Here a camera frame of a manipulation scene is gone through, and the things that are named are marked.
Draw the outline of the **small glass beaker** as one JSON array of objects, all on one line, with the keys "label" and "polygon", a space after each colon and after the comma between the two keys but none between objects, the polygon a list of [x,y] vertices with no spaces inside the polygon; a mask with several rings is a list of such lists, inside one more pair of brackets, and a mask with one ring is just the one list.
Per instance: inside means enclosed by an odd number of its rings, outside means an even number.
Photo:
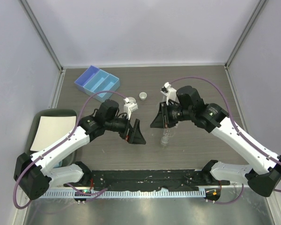
[{"label": "small glass beaker", "polygon": [[172,127],[172,128],[165,128],[163,130],[163,136],[165,136],[167,138],[172,138],[175,134],[176,134],[176,128],[174,128],[174,127]]}]

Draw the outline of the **blue compartment organizer tray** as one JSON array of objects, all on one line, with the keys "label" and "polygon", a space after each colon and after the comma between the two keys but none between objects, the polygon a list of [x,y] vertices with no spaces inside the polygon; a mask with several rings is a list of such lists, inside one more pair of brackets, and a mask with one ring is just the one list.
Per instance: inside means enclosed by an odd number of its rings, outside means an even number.
[{"label": "blue compartment organizer tray", "polygon": [[116,91],[120,79],[102,69],[90,66],[74,82],[77,89],[91,96],[103,90]]}]

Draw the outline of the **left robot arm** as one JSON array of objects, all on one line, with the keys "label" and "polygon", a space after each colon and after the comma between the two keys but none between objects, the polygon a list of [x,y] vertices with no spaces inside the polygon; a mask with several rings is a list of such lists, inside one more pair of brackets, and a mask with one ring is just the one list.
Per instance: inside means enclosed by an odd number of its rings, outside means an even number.
[{"label": "left robot arm", "polygon": [[146,144],[141,131],[140,120],[131,125],[132,112],[138,109],[130,98],[124,100],[124,111],[119,113],[119,104],[106,100],[98,109],[81,118],[78,125],[55,143],[32,155],[18,156],[15,165],[14,180],[30,200],[41,197],[49,188],[76,183],[85,187],[90,183],[90,170],[82,162],[57,168],[61,162],[80,147],[102,136],[105,131],[116,132],[129,144]]}]

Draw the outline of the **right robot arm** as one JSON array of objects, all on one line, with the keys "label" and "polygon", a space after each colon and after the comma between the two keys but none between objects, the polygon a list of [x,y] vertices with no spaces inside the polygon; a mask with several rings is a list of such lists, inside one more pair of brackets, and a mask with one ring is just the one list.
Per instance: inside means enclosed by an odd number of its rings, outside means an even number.
[{"label": "right robot arm", "polygon": [[161,93],[166,100],[159,104],[151,128],[173,128],[189,120],[223,140],[248,162],[247,165],[233,165],[210,160],[202,169],[204,183],[213,185],[218,180],[228,180],[248,185],[263,197],[271,195],[281,181],[281,155],[252,138],[219,105],[204,103],[192,86],[176,90],[167,82]]}]

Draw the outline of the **clear plastic funnel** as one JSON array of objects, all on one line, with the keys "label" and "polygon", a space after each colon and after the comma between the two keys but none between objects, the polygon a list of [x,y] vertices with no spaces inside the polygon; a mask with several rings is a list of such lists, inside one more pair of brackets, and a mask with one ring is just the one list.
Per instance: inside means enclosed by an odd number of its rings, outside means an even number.
[{"label": "clear plastic funnel", "polygon": [[163,96],[163,97],[162,97],[162,101],[160,102],[160,105],[167,105],[167,104],[166,104],[166,99],[167,99],[167,97],[166,97],[166,96]]}]

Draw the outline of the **white ceramic crucible cup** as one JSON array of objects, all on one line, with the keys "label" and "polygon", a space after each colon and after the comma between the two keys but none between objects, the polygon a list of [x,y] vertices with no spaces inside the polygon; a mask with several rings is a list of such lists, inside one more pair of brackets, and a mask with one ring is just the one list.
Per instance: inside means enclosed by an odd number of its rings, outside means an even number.
[{"label": "white ceramic crucible cup", "polygon": [[144,100],[146,100],[146,98],[147,98],[147,93],[145,93],[145,92],[141,92],[140,94],[139,94],[139,98],[140,98],[140,100],[142,100],[142,101],[144,101]]}]

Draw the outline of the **white evaporating dish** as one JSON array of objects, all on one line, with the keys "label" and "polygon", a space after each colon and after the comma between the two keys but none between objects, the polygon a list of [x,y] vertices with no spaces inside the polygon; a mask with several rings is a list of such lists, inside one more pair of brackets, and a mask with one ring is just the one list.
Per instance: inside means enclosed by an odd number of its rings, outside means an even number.
[{"label": "white evaporating dish", "polygon": [[127,97],[125,98],[126,103],[136,103],[136,99],[133,97]]}]

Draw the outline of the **dark green tray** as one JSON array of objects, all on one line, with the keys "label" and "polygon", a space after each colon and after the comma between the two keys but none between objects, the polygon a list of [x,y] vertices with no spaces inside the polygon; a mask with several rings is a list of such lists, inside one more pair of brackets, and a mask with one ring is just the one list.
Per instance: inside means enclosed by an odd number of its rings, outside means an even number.
[{"label": "dark green tray", "polygon": [[[38,151],[37,152],[30,151],[30,148],[31,148],[34,138],[36,136],[36,132],[37,132],[37,128],[38,128],[41,116],[52,116],[52,117],[76,116],[76,119],[77,119],[76,111],[71,110],[71,109],[47,109],[47,110],[42,110],[42,111],[38,112],[32,121],[32,124],[30,127],[30,132],[29,132],[28,139],[27,139],[27,142],[25,145],[25,149],[24,149],[24,152],[29,156],[38,152]],[[61,139],[64,139],[64,137],[60,138],[56,142],[59,143]]]}]

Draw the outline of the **white paper sheet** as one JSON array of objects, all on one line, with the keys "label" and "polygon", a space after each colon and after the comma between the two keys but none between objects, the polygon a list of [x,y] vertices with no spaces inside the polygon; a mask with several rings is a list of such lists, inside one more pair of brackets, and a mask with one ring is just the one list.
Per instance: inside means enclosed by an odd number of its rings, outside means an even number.
[{"label": "white paper sheet", "polygon": [[44,150],[66,134],[70,133],[75,124],[76,116],[41,116],[30,151],[37,152]]}]

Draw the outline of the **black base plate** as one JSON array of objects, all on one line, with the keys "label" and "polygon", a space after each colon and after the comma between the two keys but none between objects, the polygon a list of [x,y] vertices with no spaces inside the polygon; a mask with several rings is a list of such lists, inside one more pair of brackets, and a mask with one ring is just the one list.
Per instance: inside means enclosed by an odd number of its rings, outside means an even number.
[{"label": "black base plate", "polygon": [[166,188],[169,191],[193,191],[199,186],[229,185],[218,181],[207,172],[194,169],[180,170],[92,170],[84,182],[72,183],[78,187],[92,187],[95,191],[153,192]]}]

